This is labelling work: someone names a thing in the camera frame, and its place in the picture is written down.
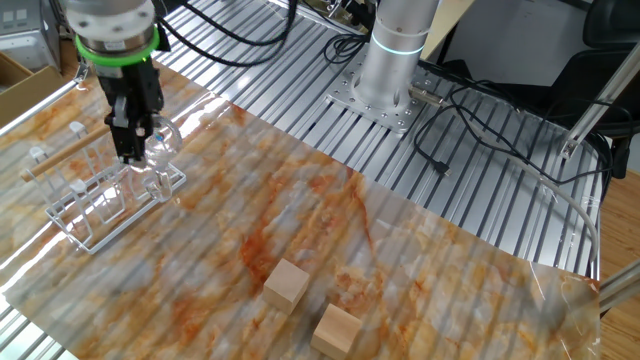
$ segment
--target white wall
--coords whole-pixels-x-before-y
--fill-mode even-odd
[[[474,79],[551,85],[582,42],[586,12],[558,0],[476,0],[458,25],[447,60]]]

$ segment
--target cardboard box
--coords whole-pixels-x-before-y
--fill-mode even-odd
[[[62,77],[47,66],[36,74],[0,52],[0,128],[61,88]]]

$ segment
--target mounting plate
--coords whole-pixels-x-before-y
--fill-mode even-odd
[[[418,118],[425,103],[412,99],[407,108],[378,109],[360,101],[353,93],[351,81],[358,74],[366,56],[366,48],[364,48],[349,62],[344,71],[327,88],[327,99],[394,132],[400,134],[407,132]],[[423,84],[426,76],[422,76],[424,79],[419,79],[420,77],[420,75],[414,76],[413,82]]]

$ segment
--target metal frame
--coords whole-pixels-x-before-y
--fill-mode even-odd
[[[611,80],[604,87],[597,100],[613,103],[618,96],[629,85],[631,80],[640,71],[640,43],[636,45],[631,51],[629,56],[620,65],[620,68],[613,75]],[[607,106],[592,104],[587,111],[582,115],[580,120],[573,126],[569,133],[562,140],[562,148],[560,154],[565,159],[570,159],[573,156],[575,149],[578,147],[582,140],[591,132],[594,126],[600,121],[602,116],[609,110]]]
[[[600,285],[600,313],[640,293],[640,260],[609,277]]]
[[[286,2],[271,2],[281,6],[273,7],[280,15],[286,14]],[[254,0],[195,0],[192,4],[227,28],[253,39],[271,38],[282,29],[280,17],[264,11]],[[327,101],[325,91],[345,66],[327,64],[320,51],[338,32],[353,30],[329,23],[304,7],[299,7],[299,14],[303,18],[296,22],[286,51],[272,63],[251,69],[220,66],[173,38],[173,51],[158,54],[156,60],[504,251],[599,278],[600,254],[596,261],[588,261],[590,237],[575,211],[556,201],[537,186],[535,179],[522,175],[500,154],[477,146],[459,121],[443,116],[429,127],[424,138],[418,139],[423,151],[452,168],[453,174],[445,178],[438,176],[413,147],[415,131],[433,116],[434,107],[425,106],[414,126],[400,135]],[[214,36],[214,29],[184,9],[170,14],[167,21],[206,51],[229,59],[246,60],[268,50],[247,49]],[[421,87],[439,96],[446,96],[457,86],[434,74],[425,76],[429,83],[423,82]],[[75,83],[67,86],[71,89]],[[544,123],[536,136],[541,124],[538,117],[511,111],[500,100],[472,90],[460,96],[460,101],[465,98],[465,106],[554,176],[568,178],[598,168],[598,155],[588,144],[580,144],[570,161],[556,156],[566,130]],[[55,97],[47,99],[30,114],[53,101]],[[563,189],[583,203],[589,199],[587,212],[599,227],[601,178],[588,176]],[[17,360],[75,359],[1,300],[1,355]]]

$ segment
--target black cable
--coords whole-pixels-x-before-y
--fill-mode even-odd
[[[359,34],[338,34],[324,45],[322,54],[327,62],[331,64],[345,64],[351,61],[369,42],[369,35]],[[333,48],[333,57],[329,56],[329,49]]]
[[[456,112],[458,113],[458,115],[460,116],[460,118],[463,120],[463,122],[465,123],[465,126],[467,127],[467,129],[469,130],[469,132],[471,133],[471,135],[473,136],[473,138],[480,143],[481,145],[490,148],[492,150],[498,151],[498,152],[502,152],[511,156],[514,156],[518,159],[520,159],[521,161],[523,161],[524,163],[526,163],[527,165],[533,167],[536,171],[538,171],[542,176],[546,177],[547,179],[553,181],[554,183],[556,183],[557,185],[565,185],[568,183],[571,183],[577,179],[580,179],[582,177],[585,176],[589,176],[589,175],[594,175],[594,174],[600,174],[600,173],[606,173],[606,172],[610,172],[611,170],[613,170],[613,167],[607,167],[605,169],[601,169],[601,170],[595,170],[595,171],[589,171],[589,172],[585,172],[582,174],[578,174],[570,179],[566,179],[566,180],[559,180],[554,178],[552,175],[550,175],[549,173],[545,172],[543,169],[541,169],[538,165],[536,165],[534,162],[532,162],[527,156],[523,155],[519,150],[517,150],[515,148],[515,146],[513,144],[511,144],[504,136],[502,136],[501,134],[499,134],[498,132],[496,132],[495,130],[491,129],[490,127],[487,126],[486,123],[484,123],[480,118],[478,118],[471,110],[467,109],[466,107],[456,103],[456,101],[453,99],[453,95],[455,95],[456,93],[466,90],[468,88],[468,86],[463,86],[459,89],[454,90],[453,92],[451,92],[449,99],[452,105],[446,106],[445,108],[443,108],[443,112],[449,109],[455,109]],[[603,106],[610,106],[610,107],[614,107],[615,105],[612,104],[608,104],[608,103],[604,103],[604,102],[598,102],[599,105],[603,105]],[[496,136],[498,138],[499,141],[503,142],[508,149],[502,148],[502,147],[496,147],[496,146],[492,146],[490,144],[487,144],[486,142],[484,142],[480,137],[478,137],[478,135],[473,131],[470,123],[469,123],[469,119],[467,119],[467,117],[464,115],[463,112],[466,112],[468,115],[471,116],[471,118],[475,121],[477,121],[480,125],[482,125],[483,128],[485,128],[487,131],[489,131],[491,134],[493,134],[494,136]]]
[[[460,115],[460,117],[462,118],[462,120],[465,122],[465,126],[467,127],[467,129],[471,132],[472,136],[474,137],[474,139],[476,141],[478,141],[481,145],[486,146],[488,148],[494,149],[498,152],[502,152],[502,153],[506,153],[509,155],[512,155],[514,157],[519,158],[520,160],[522,160],[523,162],[525,162],[526,164],[532,166],[534,169],[536,169],[537,171],[540,172],[540,174],[542,176],[545,176],[546,178],[548,178],[549,180],[555,182],[558,185],[564,185],[567,183],[571,183],[577,179],[580,179],[582,177],[585,176],[589,176],[589,175],[594,175],[594,174],[599,174],[601,173],[603,175],[603,180],[604,180],[604,186],[603,186],[603,193],[602,193],[602,199],[604,199],[604,196],[607,192],[608,186],[611,182],[612,179],[612,170],[613,170],[613,157],[611,154],[611,147],[609,146],[609,143],[607,142],[607,140],[604,138],[604,136],[602,136],[602,134],[598,133],[597,131],[592,131],[591,133],[588,134],[586,140],[592,145],[592,147],[594,148],[594,150],[598,153],[599,155],[599,160],[603,163],[603,169],[600,170],[594,170],[594,171],[589,171],[586,173],[582,173],[582,174],[578,174],[577,176],[574,176],[570,179],[566,179],[566,180],[558,180],[553,178],[552,176],[550,176],[549,174],[547,174],[546,172],[542,171],[542,169],[540,169],[536,164],[534,164],[533,162],[531,162],[531,160],[524,156],[522,153],[520,153],[507,139],[505,139],[503,136],[501,136],[500,134],[498,134],[497,132],[495,132],[493,129],[489,128],[484,122],[482,122],[475,114],[473,114],[473,112],[471,112],[470,110],[468,110],[467,108],[465,108],[464,106],[458,104],[455,102],[455,100],[452,99],[452,96],[460,91],[466,90],[468,88],[473,88],[475,90],[479,90],[481,92],[487,93],[491,96],[494,97],[498,97],[501,98],[503,100],[505,100],[506,102],[508,102],[511,106],[514,107],[514,109],[516,111],[529,111],[530,113],[533,114],[539,114],[541,115],[541,112],[528,105],[528,104],[522,104],[519,103],[508,91],[506,91],[505,89],[503,89],[499,84],[496,84],[490,80],[480,80],[480,81],[474,81],[474,80],[470,80],[467,78],[464,78],[462,76],[459,76],[457,74],[452,73],[449,69],[440,67],[436,64],[432,64],[432,63],[428,63],[426,61],[422,61],[420,60],[419,62],[419,66],[422,67],[423,69],[435,73],[441,77],[444,78],[448,78],[450,80],[456,81],[458,83],[461,83],[463,86],[455,91],[453,91],[449,96],[451,98],[451,103],[453,105],[445,107],[443,109],[441,109],[438,113],[436,113],[436,115],[434,115],[431,119],[429,119],[429,121],[427,121],[427,124],[434,121],[438,116],[440,116],[444,111],[449,110],[449,109],[456,109],[456,112],[458,113],[458,115]],[[622,111],[625,113],[625,116],[629,119],[629,130],[630,133],[632,133],[633,131],[633,127],[634,125],[636,125],[636,122],[633,121],[633,118],[631,116],[631,114],[629,113],[628,110],[614,105],[614,104],[609,104],[609,103],[605,103],[605,102],[599,102],[599,101],[591,101],[591,100],[585,100],[585,99],[566,99],[563,101],[581,101],[581,102],[587,102],[587,103],[595,103],[595,104],[599,104],[602,106],[608,106],[610,108],[613,109],[617,109],[619,111]],[[467,112],[468,114],[471,115],[471,117],[478,121],[478,123],[480,123],[486,130],[488,130],[490,133],[492,133],[493,135],[495,135],[498,138],[498,141],[503,141],[505,143],[505,145],[509,148],[504,149],[504,148],[495,148],[493,146],[491,146],[490,144],[487,144],[486,142],[482,141],[481,138],[479,138],[478,136],[476,136],[476,134],[472,131],[470,124],[468,123],[468,119],[465,117],[465,115],[462,112]],[[548,112],[546,114],[546,116],[544,116],[544,120],[550,120],[550,119],[559,119],[559,118],[563,118],[563,117],[568,117],[570,115],[568,114],[563,114],[563,115],[555,115],[555,116],[550,116],[550,112]]]
[[[416,152],[418,154],[420,154],[423,158],[425,158],[425,160],[427,160],[429,163],[431,163],[431,165],[434,167],[434,169],[438,173],[440,173],[442,175],[449,176],[449,175],[451,175],[451,168],[449,168],[449,165],[445,164],[442,161],[438,161],[438,160],[434,159],[431,155],[427,154],[420,147],[420,143],[422,143],[424,141],[424,137],[426,136],[425,130],[427,129],[427,126],[429,126],[429,124],[431,123],[431,121],[433,119],[434,118],[431,118],[431,120],[429,120],[426,123],[424,123],[422,125],[422,127],[420,127],[420,129],[418,129],[416,134],[413,136],[413,147],[414,147],[414,149],[416,150]]]
[[[625,109],[622,106],[618,106],[615,104],[611,104],[611,103],[607,103],[604,101],[598,101],[598,100],[586,100],[586,99],[580,99],[580,98],[566,98],[566,99],[561,99],[556,101],[555,103],[553,103],[550,107],[549,110],[547,111],[545,117],[543,118],[544,120],[549,118],[549,115],[553,112],[553,109],[555,109],[556,107],[558,107],[558,105],[562,104],[562,103],[567,103],[567,102],[583,102],[583,103],[587,103],[587,104],[595,104],[595,105],[602,105],[602,106],[607,106],[611,109],[614,110],[618,110],[620,111],[626,118],[628,121],[628,125],[629,125],[629,137],[633,136],[633,127],[635,122],[633,121],[633,116],[631,115],[631,113],[629,112],[629,110]],[[606,125],[620,125],[620,123],[615,123],[615,124],[606,124]]]
[[[209,25],[212,25],[216,29],[222,31],[225,35],[231,37],[232,39],[239,41],[241,43],[245,43],[247,45],[252,45],[252,46],[269,46],[285,40],[289,32],[291,32],[291,28],[293,27],[293,21],[295,20],[295,15],[296,15],[296,8],[298,6],[297,1],[289,1],[289,10],[287,13],[287,24],[284,30],[278,36],[266,41],[254,41],[254,40],[249,40],[247,38],[241,37],[236,33],[234,33],[233,31],[228,30],[227,28],[220,25],[218,22],[216,22],[212,18],[205,15],[202,11],[200,11],[193,5],[189,4],[187,0],[173,0],[173,1],[179,5],[184,6],[187,10],[191,11],[196,16],[198,16],[199,18],[207,22]]]
[[[177,1],[179,4],[185,6],[187,9],[191,10],[190,8],[193,8],[191,5],[185,5],[186,2],[185,0],[175,0]],[[216,61],[220,64],[223,65],[227,65],[227,66],[234,66],[234,67],[252,67],[252,66],[256,66],[256,65],[260,65],[260,64],[264,64],[268,61],[273,60],[276,56],[278,56],[278,54],[280,53],[280,51],[282,51],[282,48],[284,47],[287,38],[289,36],[289,33],[291,32],[291,29],[293,28],[293,23],[295,21],[295,16],[296,16],[296,9],[297,9],[297,5],[298,2],[297,0],[289,0],[289,10],[287,13],[287,24],[285,26],[285,29],[283,30],[283,32],[276,36],[275,38],[268,40],[268,41],[264,41],[264,42],[255,42],[252,40],[248,40],[245,38],[241,38],[240,36],[231,33],[229,30],[224,29],[221,30],[223,31],[225,34],[231,36],[233,39],[236,39],[238,41],[241,41],[245,44],[250,44],[253,46],[266,46],[269,45],[268,43],[271,44],[278,44],[278,46],[274,49],[274,51],[271,52],[271,54],[259,58],[257,60],[253,60],[253,61],[249,61],[249,62],[236,62],[236,61],[231,61],[231,60],[227,60],[215,55],[212,55],[208,52],[206,52],[205,50],[201,49],[200,47],[198,47],[197,45],[193,44],[191,41],[189,41],[187,38],[185,38],[184,36],[182,36],[175,28],[173,28],[171,25],[169,25],[169,23],[163,19],[160,16],[156,17],[156,21],[158,22],[158,24],[162,25],[162,27],[164,27],[166,30],[168,30],[173,36],[176,37],[176,39],[178,39],[178,41],[180,41],[181,43],[183,43],[186,47],[188,47],[189,49],[195,51],[196,53],[198,53],[200,56],[203,56],[209,60],[213,60]],[[202,17],[205,21],[207,21],[208,23],[212,24],[215,23],[215,21],[209,19],[204,13],[200,12],[198,9],[193,8],[193,12],[194,14],[196,14],[199,17]],[[221,25],[217,24],[214,25],[217,29],[220,30],[220,28],[222,28]]]

